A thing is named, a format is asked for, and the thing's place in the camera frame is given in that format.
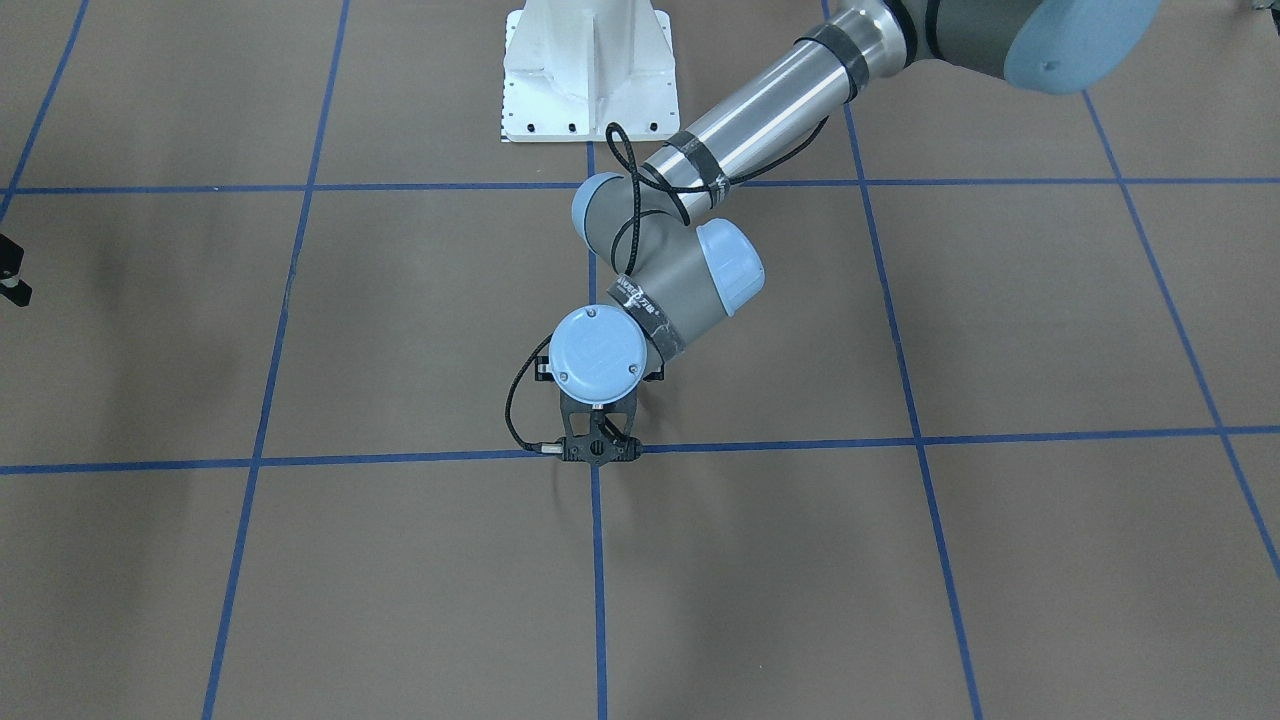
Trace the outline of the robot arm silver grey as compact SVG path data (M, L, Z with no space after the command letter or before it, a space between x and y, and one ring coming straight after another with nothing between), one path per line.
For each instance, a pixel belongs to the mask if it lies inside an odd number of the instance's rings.
M577 236L614 269L599 304L552 332L538 379L573 413L613 413L765 283L756 250L710 213L804 150L877 79L937 60L1012 87L1088 88L1138 45L1156 1L842 1L756 78L639 161L607 128L620 173L577 188Z

